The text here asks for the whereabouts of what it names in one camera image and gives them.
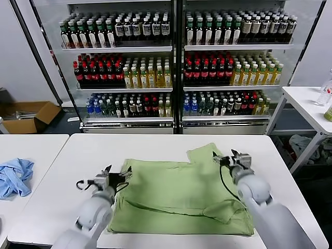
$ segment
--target white wall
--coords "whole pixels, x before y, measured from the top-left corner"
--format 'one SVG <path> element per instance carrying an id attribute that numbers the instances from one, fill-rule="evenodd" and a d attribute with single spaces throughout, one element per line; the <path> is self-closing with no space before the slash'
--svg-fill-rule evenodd
<path id="1" fill-rule="evenodd" d="M 35 61 L 21 26 L 9 1 L 0 1 L 0 87 L 8 90 L 15 101 L 57 103 Z"/>

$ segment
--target robotic arm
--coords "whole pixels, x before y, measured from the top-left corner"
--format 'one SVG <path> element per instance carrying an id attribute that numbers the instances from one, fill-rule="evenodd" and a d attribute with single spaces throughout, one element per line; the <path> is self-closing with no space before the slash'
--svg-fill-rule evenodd
<path id="1" fill-rule="evenodd" d="M 251 156 L 232 150 L 234 156 L 214 160 L 230 170 L 238 195 L 253 216 L 254 226 L 268 249 L 315 249 L 290 210 L 273 200 L 270 185 L 254 174 Z"/>

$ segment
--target red bottle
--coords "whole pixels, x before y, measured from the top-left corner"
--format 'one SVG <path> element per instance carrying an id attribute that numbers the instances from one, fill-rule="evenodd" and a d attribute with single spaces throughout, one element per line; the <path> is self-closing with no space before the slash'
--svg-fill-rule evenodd
<path id="1" fill-rule="evenodd" d="M 199 81 L 200 80 L 200 78 L 199 78 L 200 74 L 201 74 L 201 66 L 199 64 L 199 60 L 197 60 L 196 63 L 195 63 L 195 69 L 193 70 L 193 73 L 192 73 L 193 80 L 194 81 Z"/>
<path id="2" fill-rule="evenodd" d="M 100 75 L 100 82 L 102 84 L 107 84 L 108 83 L 108 75 L 106 68 L 103 65 L 102 61 L 99 61 L 99 75 Z"/>

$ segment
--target dark bottle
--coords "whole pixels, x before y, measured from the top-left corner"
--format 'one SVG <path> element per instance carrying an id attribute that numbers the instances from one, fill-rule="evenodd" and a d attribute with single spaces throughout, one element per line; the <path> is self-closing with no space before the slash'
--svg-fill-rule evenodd
<path id="1" fill-rule="evenodd" d="M 239 38 L 240 38 L 240 34 L 241 34 L 241 22 L 242 22 L 242 18 L 237 17 L 236 22 L 235 22 L 235 27 L 234 27 L 234 29 L 232 31 L 232 35 L 231 35 L 232 44 L 239 43 Z"/>
<path id="2" fill-rule="evenodd" d="M 240 34 L 240 43 L 248 43 L 250 41 L 250 31 L 252 26 L 251 16 L 248 16 L 242 23 L 242 30 Z"/>
<path id="3" fill-rule="evenodd" d="M 237 98 L 234 105 L 234 115 L 239 115 L 241 112 L 241 98 Z"/>
<path id="4" fill-rule="evenodd" d="M 159 117 L 159 111 L 158 111 L 158 103 L 157 103 L 157 98 L 154 97 L 152 99 L 152 112 L 154 117 Z"/>
<path id="5" fill-rule="evenodd" d="M 241 115 L 247 115 L 248 101 L 249 101 L 249 96 L 246 95 L 241 104 L 241 109 L 240 109 Z"/>
<path id="6" fill-rule="evenodd" d="M 233 114 L 233 107 L 234 107 L 234 99 L 230 98 L 227 103 L 227 110 L 226 115 L 232 115 Z"/>
<path id="7" fill-rule="evenodd" d="M 92 48 L 98 47 L 97 37 L 96 37 L 96 31 L 94 30 L 93 22 L 87 21 L 88 29 L 89 29 L 89 40 Z"/>
<path id="8" fill-rule="evenodd" d="M 102 61 L 99 61 L 99 76 L 100 76 L 100 83 L 102 84 L 108 83 L 107 71 Z"/>
<path id="9" fill-rule="evenodd" d="M 80 40 L 80 45 L 79 46 L 81 48 L 89 48 L 88 32 L 85 30 L 83 22 L 78 21 L 77 26 L 78 26 L 78 36 L 79 36 L 79 40 Z"/>
<path id="10" fill-rule="evenodd" d="M 219 45 L 222 40 L 222 17 L 217 17 L 216 28 L 214 30 L 214 45 Z"/>
<path id="11" fill-rule="evenodd" d="M 164 16 L 161 23 L 161 35 L 163 40 L 170 39 L 170 23 L 167 20 L 167 16 Z"/>
<path id="12" fill-rule="evenodd" d="M 200 80 L 200 74 L 201 74 L 201 66 L 199 64 L 199 61 L 196 61 L 195 63 L 195 68 L 193 70 L 192 76 L 194 81 L 199 81 Z"/>
<path id="13" fill-rule="evenodd" d="M 85 61 L 82 62 L 82 67 L 83 67 L 83 75 L 84 75 L 85 82 L 87 84 L 90 84 L 91 80 L 92 80 L 90 68 L 87 66 L 87 63 Z"/>
<path id="14" fill-rule="evenodd" d="M 256 105 L 257 95 L 253 95 L 248 103 L 247 115 L 251 115 Z"/>
<path id="15" fill-rule="evenodd" d="M 261 25 L 260 16 L 258 16 L 251 25 L 250 38 L 252 43 L 258 43 L 259 41 L 260 25 Z"/>
<path id="16" fill-rule="evenodd" d="M 90 64 L 90 72 L 91 72 L 92 82 L 94 84 L 98 84 L 99 80 L 100 80 L 100 74 L 99 74 L 98 68 L 96 67 L 94 61 L 92 61 Z"/>
<path id="17" fill-rule="evenodd" d="M 190 81 L 192 79 L 192 62 L 188 61 L 188 66 L 186 68 L 186 72 L 185 72 L 185 80 L 186 81 Z"/>
<path id="18" fill-rule="evenodd" d="M 270 30 L 269 30 L 269 36 L 268 36 L 268 42 L 269 43 L 275 43 L 277 38 L 277 32 L 279 29 L 280 21 L 279 17 L 275 17 L 274 20 L 271 22 Z"/>
<path id="19" fill-rule="evenodd" d="M 296 28 L 296 25 L 297 25 L 297 17 L 292 17 L 290 19 L 290 21 L 288 22 L 288 26 L 287 26 L 287 29 L 286 29 L 286 34 L 285 34 L 285 42 L 286 43 L 291 42 L 291 39 L 292 39 L 294 30 Z"/>
<path id="20" fill-rule="evenodd" d="M 72 38 L 72 41 L 73 41 L 72 48 L 80 48 L 79 39 L 78 39 L 78 32 L 76 30 L 75 22 L 70 21 L 68 23 L 68 25 L 69 25 L 69 28 L 70 28 L 70 35 L 71 35 L 71 38 Z"/>
<path id="21" fill-rule="evenodd" d="M 205 45 L 210 45 L 212 41 L 212 17 L 208 17 L 205 28 Z"/>
<path id="22" fill-rule="evenodd" d="M 217 60 L 213 60 L 209 69 L 209 81 L 215 81 L 217 75 Z"/>
<path id="23" fill-rule="evenodd" d="M 132 26 L 129 18 L 126 18 L 125 23 L 123 25 L 124 35 L 126 36 L 126 40 L 131 40 L 133 36 Z"/>
<path id="24" fill-rule="evenodd" d="M 72 48 L 72 38 L 70 32 L 66 28 L 64 22 L 59 22 L 60 29 L 61 29 L 61 38 L 63 40 L 63 48 Z"/>
<path id="25" fill-rule="evenodd" d="M 125 31 L 123 29 L 123 24 L 121 23 L 120 19 L 116 19 L 115 20 L 116 24 L 115 24 L 115 34 L 117 36 L 117 39 L 119 40 L 119 42 L 121 42 L 125 36 Z"/>
<path id="26" fill-rule="evenodd" d="M 232 17 L 227 17 L 226 25 L 224 28 L 224 45 L 231 44 L 231 34 L 232 34 Z"/>
<path id="27" fill-rule="evenodd" d="M 209 61 L 205 61 L 201 71 L 202 82 L 207 82 L 209 79 Z"/>
<path id="28" fill-rule="evenodd" d="M 116 80 L 115 69 L 111 65 L 110 61 L 107 62 L 107 75 L 108 75 L 108 81 L 110 83 L 114 83 Z"/>
<path id="29" fill-rule="evenodd" d="M 282 21 L 280 21 L 278 32 L 276 33 L 276 40 L 278 43 L 285 42 L 285 34 L 288 26 L 288 16 L 285 16 Z"/>
<path id="30" fill-rule="evenodd" d="M 74 74 L 76 76 L 77 81 L 80 84 L 83 84 L 84 83 L 83 71 L 78 67 L 77 62 L 76 63 L 74 62 Z"/>
<path id="31" fill-rule="evenodd" d="M 149 19 L 147 17 L 144 18 L 143 35 L 145 40 L 151 39 L 151 23 L 149 22 Z"/>
<path id="32" fill-rule="evenodd" d="M 115 48 L 114 30 L 111 20 L 106 20 L 106 27 L 107 27 L 107 38 L 108 38 L 107 43 L 111 48 Z"/>
<path id="33" fill-rule="evenodd" d="M 266 16 L 264 20 L 262 20 L 260 24 L 260 29 L 259 29 L 259 42 L 260 43 L 266 43 L 268 36 L 269 36 L 269 30 L 270 30 L 270 17 Z"/>
<path id="34" fill-rule="evenodd" d="M 99 45 L 102 48 L 106 48 L 106 31 L 103 25 L 103 22 L 101 20 L 98 20 L 96 22 L 97 28 L 98 28 L 98 39 L 99 39 Z"/>
<path id="35" fill-rule="evenodd" d="M 137 18 L 133 18 L 133 24 L 131 25 L 133 29 L 133 35 L 135 40 L 140 40 L 141 39 L 141 27 L 139 22 L 137 21 Z"/>

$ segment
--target bottle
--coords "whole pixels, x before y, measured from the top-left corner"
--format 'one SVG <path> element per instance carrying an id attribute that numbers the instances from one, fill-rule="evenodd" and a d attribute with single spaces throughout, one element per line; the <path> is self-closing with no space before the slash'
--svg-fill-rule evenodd
<path id="1" fill-rule="evenodd" d="M 160 38 L 160 22 L 158 21 L 157 17 L 154 17 L 154 22 L 152 24 L 152 33 L 153 33 L 153 39 L 159 40 Z"/>
<path id="2" fill-rule="evenodd" d="M 187 20 L 187 27 L 186 27 L 186 40 L 187 45 L 193 45 L 193 28 L 192 28 L 193 18 L 189 17 Z"/>
<path id="3" fill-rule="evenodd" d="M 235 22 L 235 27 L 233 29 L 232 32 L 232 44 L 238 44 L 239 42 L 239 38 L 240 38 L 240 33 L 241 33 L 241 22 L 242 22 L 242 18 L 241 17 L 237 17 L 236 18 L 236 22 Z"/>
<path id="4" fill-rule="evenodd" d="M 131 40 L 133 31 L 132 31 L 132 26 L 129 18 L 126 18 L 124 20 L 124 25 L 123 25 L 123 30 L 124 30 L 124 35 L 126 36 L 126 40 Z"/>
<path id="5" fill-rule="evenodd" d="M 248 16 L 242 23 L 242 30 L 240 35 L 240 43 L 248 43 L 250 41 L 250 31 L 252 26 L 251 16 Z"/>
<path id="6" fill-rule="evenodd" d="M 271 85 L 279 85 L 280 84 L 280 77 L 282 75 L 282 68 L 284 67 L 284 64 L 279 64 L 277 71 L 273 73 L 272 79 L 271 79 Z"/>
<path id="7" fill-rule="evenodd" d="M 227 115 L 233 114 L 233 107 L 234 107 L 234 99 L 230 98 L 227 103 L 227 110 L 226 110 Z"/>
<path id="8" fill-rule="evenodd" d="M 246 86 L 249 78 L 249 64 L 244 65 L 244 70 L 241 72 L 241 76 L 239 79 L 239 86 Z"/>
<path id="9" fill-rule="evenodd" d="M 217 17 L 216 28 L 214 30 L 214 45 L 219 45 L 222 41 L 222 17 Z"/>
<path id="10" fill-rule="evenodd" d="M 259 42 L 259 30 L 260 30 L 260 16 L 256 17 L 256 19 L 253 21 L 253 24 L 251 26 L 251 42 L 252 43 L 257 43 Z"/>
<path id="11" fill-rule="evenodd" d="M 266 72 L 266 64 L 261 64 L 258 75 L 256 76 L 254 86 L 261 86 L 265 77 Z"/>
<path id="12" fill-rule="evenodd" d="M 115 20 L 115 34 L 118 40 L 121 42 L 125 36 L 125 30 L 123 29 L 123 24 L 121 23 L 120 19 Z"/>
<path id="13" fill-rule="evenodd" d="M 288 26 L 286 29 L 286 34 L 285 34 L 285 43 L 290 43 L 294 30 L 296 28 L 297 25 L 297 17 L 292 17 L 289 22 L 288 22 Z"/>
<path id="14" fill-rule="evenodd" d="M 80 40 L 80 47 L 89 48 L 88 33 L 84 28 L 83 22 L 78 21 L 77 26 L 78 26 L 78 33 L 77 34 L 78 34 L 79 40 Z"/>
<path id="15" fill-rule="evenodd" d="M 61 38 L 63 41 L 64 48 L 72 48 L 72 38 L 70 36 L 70 32 L 67 30 L 63 21 L 59 22 L 60 29 L 61 29 Z"/>
<path id="16" fill-rule="evenodd" d="M 161 66 L 157 66 L 156 87 L 157 88 L 164 88 L 165 87 L 164 75 L 162 73 L 162 67 Z"/>
<path id="17" fill-rule="evenodd" d="M 165 85 L 167 88 L 172 87 L 172 82 L 171 82 L 171 74 L 170 74 L 170 66 L 166 65 L 165 66 Z"/>
<path id="18" fill-rule="evenodd" d="M 224 34 L 224 45 L 230 44 L 230 38 L 232 33 L 232 17 L 227 17 L 226 26 L 224 28 L 223 34 Z"/>
<path id="19" fill-rule="evenodd" d="M 210 45 L 212 41 L 212 17 L 208 17 L 205 28 L 205 45 Z"/>
<path id="20" fill-rule="evenodd" d="M 271 85 L 271 80 L 272 80 L 272 77 L 273 77 L 273 74 L 274 74 L 274 67 L 275 65 L 274 64 L 270 64 L 270 67 L 269 67 L 269 70 L 266 72 L 266 80 L 262 82 L 263 85 Z"/>
<path id="21" fill-rule="evenodd" d="M 170 23 L 167 20 L 167 16 L 164 16 L 162 18 L 161 35 L 162 35 L 163 40 L 169 40 L 170 39 Z"/>
<path id="22" fill-rule="evenodd" d="M 248 101 L 249 101 L 249 96 L 246 95 L 244 97 L 244 100 L 242 101 L 242 104 L 241 104 L 241 109 L 240 109 L 240 114 L 241 115 L 246 115 L 247 114 Z"/>
<path id="23" fill-rule="evenodd" d="M 279 29 L 279 18 L 280 17 L 275 17 L 274 20 L 271 22 L 270 25 L 270 30 L 269 30 L 269 38 L 268 38 L 268 42 L 270 43 L 275 43 L 276 39 L 277 39 L 277 31 Z"/>
<path id="24" fill-rule="evenodd" d="M 259 42 L 260 43 L 266 43 L 268 36 L 269 36 L 269 30 L 270 30 L 270 17 L 266 16 L 264 20 L 262 20 L 260 24 L 260 29 L 259 29 Z"/>
<path id="25" fill-rule="evenodd" d="M 241 65 L 238 64 L 235 72 L 233 73 L 233 76 L 230 79 L 230 85 L 231 86 L 238 86 L 239 85 L 239 80 L 241 77 Z"/>
<path id="26" fill-rule="evenodd" d="M 77 32 L 76 27 L 75 27 L 75 22 L 70 21 L 70 22 L 68 22 L 68 25 L 69 25 L 69 28 L 70 28 L 70 35 L 71 35 L 71 38 L 72 38 L 72 41 L 73 41 L 72 47 L 73 48 L 80 48 L 79 40 L 78 40 L 78 36 L 77 36 L 78 32 Z"/>
<path id="27" fill-rule="evenodd" d="M 270 108 L 270 98 L 266 98 L 261 110 L 260 110 L 260 115 L 269 115 L 269 108 Z"/>
<path id="28" fill-rule="evenodd" d="M 197 18 L 197 27 L 196 27 L 196 45 L 202 45 L 203 38 L 203 18 Z"/>
<path id="29" fill-rule="evenodd" d="M 263 107 L 263 98 L 259 98 L 258 99 L 258 103 L 255 105 L 255 108 L 253 109 L 253 113 L 252 115 L 259 115 L 260 114 L 260 111 Z"/>
<path id="30" fill-rule="evenodd" d="M 149 79 L 149 86 L 151 88 L 155 88 L 156 87 L 156 75 L 155 75 L 155 72 L 153 70 L 153 67 L 152 66 L 149 66 L 148 67 L 148 79 Z"/>
<path id="31" fill-rule="evenodd" d="M 93 22 L 92 21 L 87 21 L 88 24 L 88 29 L 89 29 L 89 39 L 90 39 L 90 44 L 92 48 L 97 48 L 98 43 L 96 39 L 96 31 L 94 30 Z"/>

